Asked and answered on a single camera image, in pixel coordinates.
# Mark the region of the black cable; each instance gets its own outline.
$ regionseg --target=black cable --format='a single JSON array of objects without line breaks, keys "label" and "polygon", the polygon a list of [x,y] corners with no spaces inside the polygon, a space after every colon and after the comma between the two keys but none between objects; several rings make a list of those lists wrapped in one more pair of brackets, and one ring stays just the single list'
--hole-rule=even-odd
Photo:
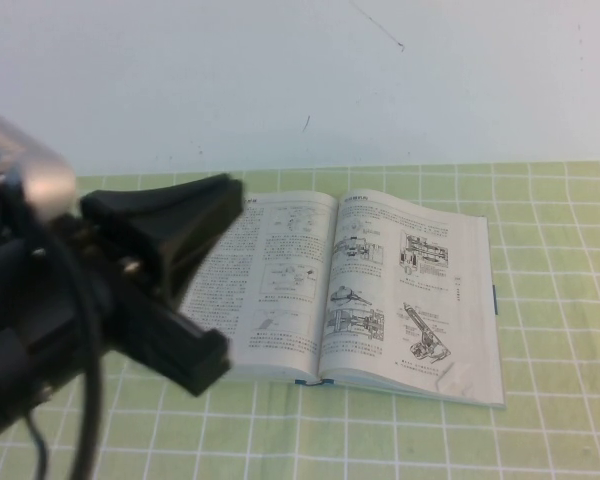
[{"label": "black cable", "polygon": [[36,425],[36,422],[33,419],[33,415],[31,411],[28,411],[24,416],[25,423],[27,424],[27,428],[29,429],[29,433],[31,434],[31,438],[33,443],[36,446],[36,450],[38,450],[38,467],[36,468],[36,480],[44,480],[47,476],[47,467],[49,465],[49,452],[47,450],[47,444],[44,441],[44,437]]},{"label": "black cable", "polygon": [[91,477],[93,470],[102,413],[100,324],[92,287],[68,247],[37,221],[30,207],[18,198],[19,194],[13,192],[8,186],[1,189],[1,193],[5,194],[4,200],[11,209],[16,227],[21,230],[19,233],[25,235],[34,248],[44,248],[47,258],[60,281],[67,287],[75,305],[78,329],[84,348],[85,386],[82,425],[69,478],[86,480]]}]

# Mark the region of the table surface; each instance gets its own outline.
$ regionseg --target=table surface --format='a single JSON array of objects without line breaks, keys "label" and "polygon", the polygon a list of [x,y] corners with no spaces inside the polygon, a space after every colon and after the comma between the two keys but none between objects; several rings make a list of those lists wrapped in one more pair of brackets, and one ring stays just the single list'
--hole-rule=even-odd
[{"label": "table surface", "polygon": [[[95,188],[171,185],[202,174],[89,177]],[[193,399],[106,357],[103,479],[600,478],[600,163],[234,172],[255,192],[368,187],[486,215],[507,409],[340,387],[220,383]],[[64,478],[79,382],[36,416]],[[0,479],[32,478],[23,424],[0,436]]]}]

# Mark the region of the white grid line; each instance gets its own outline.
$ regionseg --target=white grid line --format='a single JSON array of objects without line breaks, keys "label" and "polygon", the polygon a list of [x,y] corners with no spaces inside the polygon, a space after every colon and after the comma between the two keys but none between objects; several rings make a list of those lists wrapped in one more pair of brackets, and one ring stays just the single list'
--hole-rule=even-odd
[{"label": "white grid line", "polygon": [[391,408],[393,409],[393,463],[395,464],[396,479],[400,480],[400,455],[398,454],[398,409],[396,396],[391,395]]},{"label": "white grid line", "polygon": [[298,458],[300,458],[300,422],[302,419],[302,388],[298,392],[298,413],[296,414],[296,448],[293,458],[293,480],[298,479]]},{"label": "white grid line", "polygon": [[[23,449],[32,449],[32,445],[29,443],[4,443],[0,444],[0,446],[8,446],[14,448],[23,448]],[[65,451],[74,451],[74,446],[61,446],[60,450]],[[124,447],[109,447],[106,449],[107,452],[119,452],[119,453],[148,453],[148,449],[143,448],[124,448]],[[160,450],[161,453],[169,454],[169,455],[184,455],[184,456],[194,456],[197,454],[196,451],[193,450]],[[227,457],[227,458],[246,458],[246,454],[244,453],[234,453],[234,452],[214,452],[214,451],[202,451],[200,452],[202,456],[215,456],[215,457]],[[253,458],[287,458],[295,456],[293,453],[259,453],[259,454],[251,454]],[[321,462],[331,462],[331,463],[345,463],[344,458],[339,457],[318,457],[318,456],[310,456],[310,455],[298,455],[299,458],[303,460],[317,460]],[[350,458],[348,463],[355,464],[367,464],[367,465],[386,465],[387,462],[385,460],[372,460],[372,459],[358,459],[358,458]],[[410,461],[400,461],[398,462],[400,466],[405,467],[433,467],[440,468],[444,467],[442,463],[433,463],[433,462],[410,462]],[[565,470],[565,469],[546,469],[546,468],[529,468],[529,467],[497,467],[497,466],[487,466],[487,465],[467,465],[462,463],[452,463],[451,467],[458,470],[477,470],[477,471],[498,471],[500,468],[505,472],[526,472],[526,473],[557,473],[557,474],[580,474],[580,475],[598,475],[600,476],[600,470]]]},{"label": "white grid line", "polygon": [[11,426],[11,431],[9,431],[9,433],[7,434],[7,441],[0,445],[4,447],[4,450],[2,451],[2,455],[0,455],[0,475],[2,474],[2,467],[4,466],[4,461],[7,458],[7,454],[9,453],[9,446],[11,446],[13,444],[13,437],[16,434],[16,429],[18,428],[17,424],[14,424]]},{"label": "white grid line", "polygon": [[[494,173],[494,172],[495,172],[495,170],[492,165],[491,173]],[[494,179],[494,181],[491,182],[492,195],[493,195],[494,199],[496,198],[495,184],[496,184],[496,182]],[[494,209],[495,209],[496,218],[498,219],[498,221],[500,221],[500,210],[498,208],[497,202],[495,202],[495,201],[494,201]],[[500,236],[504,239],[502,225],[500,225]],[[506,248],[504,249],[504,258],[505,258],[507,268],[511,268],[511,263],[509,262],[509,254],[507,253]],[[517,297],[516,285],[512,280],[511,280],[511,288],[512,288],[514,297]],[[515,307],[516,307],[516,313],[518,314],[518,318],[522,318],[522,315],[520,313],[520,305],[518,304],[518,302],[515,302]],[[526,332],[524,331],[524,329],[522,329],[522,340],[523,340],[525,352],[527,353],[527,357],[530,357],[529,345],[527,343],[527,335],[526,335]],[[533,371],[533,366],[531,365],[531,362],[529,360],[527,360],[527,361],[529,363],[529,373],[531,375],[531,385],[533,386],[533,391],[535,393],[537,393],[538,386],[536,383],[536,377],[535,377],[535,373]],[[545,445],[545,448],[547,449],[547,457],[548,457],[548,461],[549,461],[549,468],[551,470],[551,478],[552,478],[552,480],[555,480],[556,474],[555,474],[555,470],[553,467],[553,458],[551,457],[551,447],[549,445],[549,437],[546,432],[546,425],[545,425],[544,417],[542,416],[542,406],[540,405],[540,398],[538,397],[538,395],[535,396],[535,401],[536,401],[536,408],[538,409],[538,415],[540,418],[540,426],[542,427],[542,435],[543,435],[543,439],[544,439],[544,445]]]},{"label": "white grid line", "polygon": [[447,467],[447,480],[451,480],[451,454],[449,453],[449,441],[447,439],[447,412],[444,401],[440,400],[440,415],[442,421],[442,441],[444,442],[444,461]]},{"label": "white grid line", "polygon": [[[459,196],[460,196],[460,190],[458,188],[458,166],[456,165],[455,167],[455,173],[456,173],[456,184],[455,184],[455,188],[456,188],[456,208],[458,209],[458,211],[460,211],[460,202],[459,202]],[[496,462],[498,464],[498,467],[502,467],[502,460],[501,460],[501,456],[500,456],[500,441],[498,439],[498,433],[496,431],[496,423],[495,423],[495,419],[493,417],[493,408],[489,408],[489,421],[491,422],[491,429],[493,432],[493,443],[496,447]],[[499,468],[499,478],[500,480],[504,480],[504,473],[502,472],[502,469]]]},{"label": "white grid line", "polygon": [[251,415],[249,419],[249,438],[247,439],[247,459],[244,465],[244,480],[249,476],[249,460],[251,459],[251,440],[253,438],[253,425],[256,422],[256,402],[258,401],[258,382],[253,382],[253,395],[251,397]]},{"label": "white grid line", "polygon": [[202,452],[202,444],[204,442],[204,434],[207,428],[207,418],[209,417],[209,405],[211,404],[211,392],[207,392],[207,398],[204,402],[204,414],[202,415],[202,427],[200,428],[200,442],[198,443],[198,450],[196,451],[196,468],[193,471],[193,480],[198,479],[198,472],[200,471],[200,452]]},{"label": "white grid line", "polygon": [[[520,397],[528,397],[528,396],[532,396],[534,395],[533,392],[515,392],[515,393],[510,393],[510,396],[520,396]],[[574,393],[574,394],[570,394],[570,395],[565,395],[565,394],[557,394],[557,395],[552,395],[552,394],[545,394],[545,395],[540,395],[540,397],[546,397],[546,398],[550,398],[550,397],[565,397],[565,398],[582,398],[582,394],[580,393]],[[598,396],[593,396],[590,395],[590,398],[600,398],[600,395]],[[132,411],[132,412],[125,412],[125,411],[120,411],[117,410],[116,414],[119,415],[146,415],[147,417],[153,416],[155,417],[155,410],[142,410],[142,411]],[[169,416],[169,415],[177,415],[177,416],[182,416],[182,417],[204,417],[205,415],[203,413],[195,413],[195,412],[167,412],[167,411],[163,411],[161,416]],[[209,414],[208,418],[228,418],[228,419],[236,419],[236,420],[240,420],[240,419],[251,419],[251,415],[247,415],[247,414],[241,414],[241,415],[230,415],[230,414],[224,414],[224,415],[219,415],[219,414]],[[271,420],[271,421],[283,421],[283,420],[293,420],[297,418],[297,415],[255,415],[253,417],[255,420]],[[302,421],[309,421],[309,422],[317,422],[317,421],[325,421],[325,422],[329,422],[329,423],[342,423],[343,426],[346,422],[353,424],[353,425],[381,425],[381,426],[396,426],[396,427],[418,427],[418,428],[433,428],[433,429],[440,429],[440,430],[476,430],[476,431],[483,431],[483,432],[510,432],[510,433],[541,433],[543,430],[541,427],[538,428],[524,428],[524,427],[500,427],[500,426],[493,426],[491,425],[491,423],[489,424],[485,424],[485,425],[474,425],[474,424],[465,424],[465,423],[427,423],[427,422],[403,422],[403,421],[399,421],[399,422],[394,422],[393,420],[367,420],[367,419],[355,419],[355,418],[350,418],[348,421],[346,421],[344,418],[329,418],[329,417],[306,417],[306,416],[301,416],[300,420]],[[593,430],[571,430],[571,429],[556,429],[556,428],[548,428],[545,429],[544,431],[546,431],[547,433],[551,433],[551,434],[564,434],[564,435],[593,435],[594,432]],[[7,439],[6,441],[0,441],[0,447],[1,446],[5,446],[5,445],[18,445],[18,442],[14,442],[12,440]],[[31,445],[30,443],[22,443],[22,445],[25,446],[31,446],[33,447],[33,445]],[[69,448],[70,445],[62,445],[59,444],[58,445],[58,450],[62,450],[62,449],[67,449]],[[103,447],[103,449],[105,451],[113,451],[118,447]],[[149,445],[147,447],[147,449],[145,449],[147,452],[152,451],[153,453],[164,453],[164,452],[168,452],[169,449],[163,449],[163,448],[151,448],[151,446]],[[256,456],[256,454],[251,453],[250,456],[254,457]]]},{"label": "white grid line", "polygon": [[111,405],[111,409],[109,410],[109,414],[107,415],[107,423],[104,427],[104,434],[102,436],[102,441],[100,443],[100,451],[98,452],[98,460],[96,462],[96,466],[93,470],[93,477],[97,479],[100,474],[100,468],[102,468],[102,461],[104,458],[105,447],[107,446],[107,441],[109,440],[109,432],[111,431],[111,423],[113,422],[113,414],[118,405],[118,400],[120,398],[120,391],[122,390],[122,384],[124,382],[124,374],[129,367],[130,360],[125,359],[124,365],[122,367],[122,371],[120,372],[120,379],[118,380],[118,385],[116,387],[116,393],[113,397],[113,404]]},{"label": "white grid line", "polygon": [[349,388],[344,389],[344,480],[347,480],[349,460]]},{"label": "white grid line", "polygon": [[[567,199],[569,200],[569,206],[571,208],[571,213],[573,214],[574,218],[576,218],[575,217],[575,211],[574,211],[573,203],[571,202],[571,191],[570,191],[570,188],[569,188],[569,176],[566,177],[565,181],[567,183]],[[576,227],[578,227],[578,226],[579,226],[578,225],[578,219],[576,218]],[[580,236],[580,241],[584,244],[584,237],[582,235],[582,231],[580,230],[580,228],[577,228],[577,231],[578,231],[578,235]],[[584,253],[585,253],[586,257],[587,257],[587,262],[589,263],[589,268],[592,271],[594,271],[595,269],[593,268],[593,262],[591,260],[591,255],[589,255],[589,251],[585,249]],[[596,286],[596,293],[598,294],[598,298],[600,299],[600,285],[598,283],[598,278],[597,278],[598,276],[600,276],[600,275],[594,275],[593,282],[594,282],[594,284]]]},{"label": "white grid line", "polygon": [[67,403],[62,408],[62,416],[60,417],[60,423],[58,424],[58,431],[56,432],[56,436],[53,439],[53,444],[51,446],[51,453],[53,453],[57,447],[60,445],[60,438],[62,438],[62,431],[64,430],[64,424],[67,421],[67,416],[71,411],[71,405],[73,405],[73,399],[78,391],[78,380],[73,381],[73,385],[71,386],[71,391],[69,392],[69,398],[67,399]]},{"label": "white grid line", "polygon": [[[533,191],[531,191],[531,167],[527,166],[529,168],[529,190],[530,190],[530,200],[531,200],[531,209],[533,211],[533,215],[536,219],[536,221],[538,220],[538,214],[536,211],[536,206],[535,206],[535,202],[533,200]],[[567,198],[570,198],[569,195],[569,190],[570,190],[570,186],[569,186],[569,182],[566,182],[566,190],[567,190]],[[571,208],[571,213],[573,214],[574,218],[575,218],[575,211],[573,211],[573,208]],[[542,229],[540,229],[540,240],[542,241],[542,246],[545,247],[546,246],[546,241],[544,238],[544,233],[542,232]],[[556,294],[558,292],[558,283],[556,281],[556,277],[555,277],[555,269],[553,266],[553,260],[551,259],[551,257],[549,255],[547,255],[547,264],[549,266],[549,274],[551,276],[551,283],[553,285],[553,289],[555,290]],[[568,322],[567,322],[567,317],[564,313],[564,308],[563,305],[561,303],[558,304],[559,309],[560,309],[560,315],[562,317],[562,323],[564,324],[564,327],[567,328],[568,327]],[[578,377],[578,384],[580,385],[580,389],[582,390],[582,397],[584,399],[584,405],[585,405],[585,410],[587,412],[587,420],[589,422],[589,425],[591,426],[591,430],[593,431],[594,435],[593,435],[593,439],[596,445],[596,450],[598,453],[598,459],[600,460],[600,441],[598,440],[598,436],[596,435],[596,426],[595,426],[595,422],[593,421],[593,415],[591,413],[591,406],[589,405],[589,398],[587,397],[587,390],[585,388],[585,384],[584,381],[582,380],[582,373],[580,372],[580,368],[578,367],[578,363],[577,363],[577,355],[576,355],[576,350],[573,346],[573,339],[571,338],[571,332],[567,331],[567,342],[569,344],[569,350],[571,351],[571,356],[573,357],[573,360],[576,364],[576,376]]]},{"label": "white grid line", "polygon": [[158,401],[158,411],[156,412],[156,420],[153,424],[153,433],[151,434],[151,442],[149,443],[149,453],[147,454],[147,461],[144,464],[144,474],[142,475],[143,480],[147,480],[147,476],[149,475],[149,469],[151,468],[151,456],[153,455],[156,437],[158,435],[158,428],[160,425],[160,414],[162,413],[164,396],[167,393],[167,385],[167,381],[165,380],[163,382],[162,390],[160,392],[160,400]]}]

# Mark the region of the book page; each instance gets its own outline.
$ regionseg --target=book page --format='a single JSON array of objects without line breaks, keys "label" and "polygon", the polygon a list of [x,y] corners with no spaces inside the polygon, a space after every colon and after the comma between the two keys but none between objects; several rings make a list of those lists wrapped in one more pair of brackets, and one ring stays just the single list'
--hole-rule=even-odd
[{"label": "book page", "polygon": [[230,338],[236,371],[317,377],[336,210],[322,193],[250,195],[196,274],[182,311]]},{"label": "book page", "polygon": [[501,394],[486,231],[482,218],[370,190],[347,193],[338,212],[321,374],[359,370],[469,401],[488,402],[498,388]]}]

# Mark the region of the cutting mat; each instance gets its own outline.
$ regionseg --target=cutting mat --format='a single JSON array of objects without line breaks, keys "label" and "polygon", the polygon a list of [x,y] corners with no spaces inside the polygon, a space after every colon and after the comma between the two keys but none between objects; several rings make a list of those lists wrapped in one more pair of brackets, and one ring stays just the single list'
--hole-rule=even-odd
[{"label": "cutting mat", "polygon": [[[212,172],[80,179],[82,193]],[[490,220],[506,410],[267,382],[201,398],[106,357],[102,479],[600,479],[600,163],[233,172],[253,192],[365,187]],[[40,407],[64,478],[79,382]],[[0,479],[32,478],[22,424],[0,436]]]}]

